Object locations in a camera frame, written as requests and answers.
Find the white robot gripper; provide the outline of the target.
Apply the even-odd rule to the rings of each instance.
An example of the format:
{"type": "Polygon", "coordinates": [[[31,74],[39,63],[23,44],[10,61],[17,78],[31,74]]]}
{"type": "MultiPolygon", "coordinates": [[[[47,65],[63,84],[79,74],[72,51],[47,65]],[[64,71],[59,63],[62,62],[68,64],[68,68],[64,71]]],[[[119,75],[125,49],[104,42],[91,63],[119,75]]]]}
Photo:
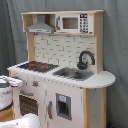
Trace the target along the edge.
{"type": "Polygon", "coordinates": [[[20,87],[23,85],[23,81],[8,76],[0,76],[0,88],[6,87],[20,87]]]}

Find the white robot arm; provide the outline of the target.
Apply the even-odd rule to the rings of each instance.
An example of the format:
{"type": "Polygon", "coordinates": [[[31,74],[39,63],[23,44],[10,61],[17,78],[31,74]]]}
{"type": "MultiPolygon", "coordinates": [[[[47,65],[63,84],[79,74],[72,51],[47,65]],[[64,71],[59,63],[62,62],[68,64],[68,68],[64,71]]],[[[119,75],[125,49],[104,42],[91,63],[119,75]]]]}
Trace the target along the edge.
{"type": "MultiPolygon", "coordinates": [[[[13,105],[12,87],[21,87],[23,81],[8,76],[0,76],[0,112],[8,110],[13,105]]],[[[29,113],[21,118],[0,122],[0,128],[41,128],[37,115],[29,113]]]]}

